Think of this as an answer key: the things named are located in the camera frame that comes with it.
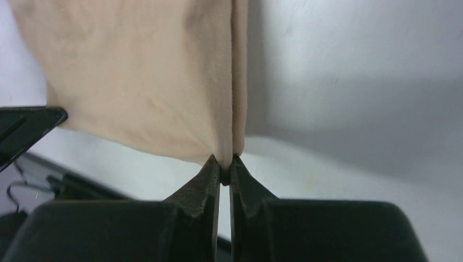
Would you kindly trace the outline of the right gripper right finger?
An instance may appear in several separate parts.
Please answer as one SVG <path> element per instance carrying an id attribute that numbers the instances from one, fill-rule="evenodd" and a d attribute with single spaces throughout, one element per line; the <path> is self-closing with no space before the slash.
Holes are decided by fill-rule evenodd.
<path id="1" fill-rule="evenodd" d="M 234 261 L 427 261 L 407 216 L 379 201 L 280 199 L 230 165 Z"/>

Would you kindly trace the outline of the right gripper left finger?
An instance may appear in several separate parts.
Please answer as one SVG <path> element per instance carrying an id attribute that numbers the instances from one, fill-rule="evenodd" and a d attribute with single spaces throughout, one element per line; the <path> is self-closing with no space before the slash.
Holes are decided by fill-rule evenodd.
<path id="1" fill-rule="evenodd" d="M 162 201 L 49 177 L 55 199 L 15 233 L 3 261 L 216 261 L 221 168 L 214 156 Z"/>

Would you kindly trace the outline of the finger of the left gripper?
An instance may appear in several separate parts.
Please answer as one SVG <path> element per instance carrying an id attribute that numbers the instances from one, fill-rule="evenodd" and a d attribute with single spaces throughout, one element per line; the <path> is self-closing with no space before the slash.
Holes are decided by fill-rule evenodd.
<path id="1" fill-rule="evenodd" d="M 1 171 L 67 118 L 63 108 L 1 107 Z"/>

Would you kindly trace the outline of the beige t shirt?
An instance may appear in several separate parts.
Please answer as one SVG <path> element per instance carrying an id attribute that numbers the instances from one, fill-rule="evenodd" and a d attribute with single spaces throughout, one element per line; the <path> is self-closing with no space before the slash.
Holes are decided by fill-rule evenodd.
<path id="1" fill-rule="evenodd" d="M 247 1 L 10 1 L 65 128 L 228 169 L 244 149 Z"/>

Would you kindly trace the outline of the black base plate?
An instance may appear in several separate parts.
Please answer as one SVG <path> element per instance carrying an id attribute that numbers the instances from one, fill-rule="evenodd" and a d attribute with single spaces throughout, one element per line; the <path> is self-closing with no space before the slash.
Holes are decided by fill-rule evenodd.
<path id="1" fill-rule="evenodd" d="M 31 213 L 55 199 L 124 199 L 127 196 L 69 168 L 25 153 L 1 173 L 1 214 Z"/>

